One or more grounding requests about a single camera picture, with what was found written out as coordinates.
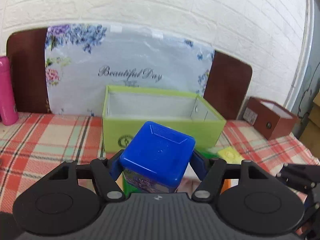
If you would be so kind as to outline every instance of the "screw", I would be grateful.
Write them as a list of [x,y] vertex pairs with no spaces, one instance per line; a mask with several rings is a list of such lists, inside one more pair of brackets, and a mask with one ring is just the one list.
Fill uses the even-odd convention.
[[119,191],[110,191],[107,193],[107,197],[110,199],[119,199],[122,197],[122,193]]
[[206,190],[198,190],[195,192],[195,196],[197,198],[208,198],[208,197],[210,197],[210,192],[208,192]]

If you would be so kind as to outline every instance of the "open box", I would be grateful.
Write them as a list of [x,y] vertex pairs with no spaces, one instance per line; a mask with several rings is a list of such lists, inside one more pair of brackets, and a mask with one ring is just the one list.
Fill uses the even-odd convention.
[[123,86],[107,86],[102,118],[107,153],[126,148],[146,121],[192,136],[197,149],[215,146],[226,123],[197,94]]
[[298,117],[274,101],[250,97],[243,119],[267,140],[273,140],[289,135]]

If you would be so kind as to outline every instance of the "container label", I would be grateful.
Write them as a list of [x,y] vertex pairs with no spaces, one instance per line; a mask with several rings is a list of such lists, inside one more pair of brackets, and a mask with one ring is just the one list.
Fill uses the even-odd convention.
[[124,169],[123,171],[125,180],[131,184],[139,188],[142,191],[149,193],[173,193],[175,192],[175,188],[166,187],[161,185],[160,183],[151,180],[145,176],[142,176],[134,171],[130,171],[129,169]]
[[254,122],[257,119],[258,114],[252,111],[249,108],[246,108],[243,114],[243,119],[245,119],[249,124],[254,125]]

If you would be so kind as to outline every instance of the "orange object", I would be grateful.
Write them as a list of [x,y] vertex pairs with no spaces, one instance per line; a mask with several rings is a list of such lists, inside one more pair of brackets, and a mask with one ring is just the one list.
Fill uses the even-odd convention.
[[230,179],[225,179],[224,183],[222,185],[222,189],[220,191],[220,194],[226,191],[228,188],[231,188],[231,180]]

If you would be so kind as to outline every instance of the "yellow sponge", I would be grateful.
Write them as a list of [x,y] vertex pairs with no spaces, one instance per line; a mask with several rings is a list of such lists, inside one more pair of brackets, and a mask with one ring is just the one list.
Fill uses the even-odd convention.
[[224,148],[218,151],[218,156],[230,164],[241,164],[244,158],[232,147]]

